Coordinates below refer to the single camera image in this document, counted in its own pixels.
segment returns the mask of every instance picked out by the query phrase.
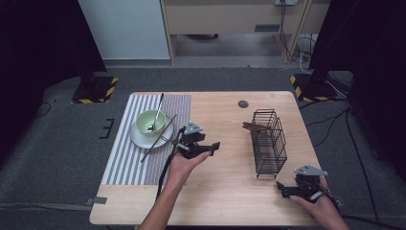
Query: white plate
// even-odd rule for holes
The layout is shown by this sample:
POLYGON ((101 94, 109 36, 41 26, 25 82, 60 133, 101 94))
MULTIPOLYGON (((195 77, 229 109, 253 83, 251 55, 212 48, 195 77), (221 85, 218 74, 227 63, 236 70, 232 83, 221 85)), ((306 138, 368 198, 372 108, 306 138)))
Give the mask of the white plate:
MULTIPOLYGON (((167 117, 167 123, 165 124, 165 127, 168 126, 168 123, 170 122, 170 118, 167 117)), ((167 140, 172 136, 173 134, 173 129, 174 125, 171 123, 167 130, 165 130, 164 134, 159 138, 159 141, 155 144, 155 148, 163 146, 167 140)), ((131 131, 130 131, 130 137, 131 141, 138 147, 143 148, 143 149, 150 149, 152 144, 156 141, 157 136, 149 137, 143 135, 138 129, 135 127, 135 124, 131 126, 131 131)))

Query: striped mat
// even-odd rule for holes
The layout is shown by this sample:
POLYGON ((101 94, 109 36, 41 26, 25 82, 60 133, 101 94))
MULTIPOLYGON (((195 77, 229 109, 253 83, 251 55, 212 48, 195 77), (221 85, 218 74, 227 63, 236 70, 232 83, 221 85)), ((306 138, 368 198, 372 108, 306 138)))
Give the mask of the striped mat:
MULTIPOLYGON (((101 184, 105 185, 157 185, 162 169, 173 145, 165 143, 154 149, 146 160, 141 159, 147 149, 134 145, 130 139, 131 126, 141 112, 157 109, 159 95, 131 95, 125 107, 124 116, 114 141, 113 149, 107 162, 101 184)), ((191 116, 191 95, 165 95, 161 110, 174 119, 174 137, 177 131, 185 126, 191 116)))

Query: human hand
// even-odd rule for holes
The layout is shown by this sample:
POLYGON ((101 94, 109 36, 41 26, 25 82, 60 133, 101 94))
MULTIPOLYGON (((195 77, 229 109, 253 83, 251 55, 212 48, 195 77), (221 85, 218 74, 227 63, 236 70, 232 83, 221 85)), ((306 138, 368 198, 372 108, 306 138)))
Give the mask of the human hand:
MULTIPOLYGON (((320 185, 323 188, 327 189, 326 180, 322 175, 320 176, 320 185)), ((317 202, 314 204, 295 195, 291 195, 290 199, 306 209, 324 228, 328 230, 349 229, 341 215, 338 213, 334 204, 326 195, 321 195, 317 202)))
POLYGON ((192 159, 187 159, 183 157, 179 152, 176 153, 169 165, 169 174, 167 179, 167 185, 179 186, 180 188, 188 179, 189 175, 192 173, 193 169, 205 161, 209 156, 210 152, 203 152, 192 159))

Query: white cabinet door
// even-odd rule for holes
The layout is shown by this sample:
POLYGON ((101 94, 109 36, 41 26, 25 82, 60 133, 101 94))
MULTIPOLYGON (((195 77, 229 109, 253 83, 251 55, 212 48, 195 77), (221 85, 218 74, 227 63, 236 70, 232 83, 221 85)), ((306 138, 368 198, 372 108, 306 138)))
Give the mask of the white cabinet door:
POLYGON ((79 0, 103 59, 169 59, 159 0, 79 0))

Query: metal basket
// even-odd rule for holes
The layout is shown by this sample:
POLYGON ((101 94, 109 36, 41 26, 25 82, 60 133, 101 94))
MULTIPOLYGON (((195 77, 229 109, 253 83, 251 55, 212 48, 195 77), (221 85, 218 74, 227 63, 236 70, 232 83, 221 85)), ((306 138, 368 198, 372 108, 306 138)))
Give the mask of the metal basket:
POLYGON ((257 178, 261 174, 276 176, 287 160, 281 120, 274 109, 258 109, 252 123, 264 126, 251 130, 257 178))

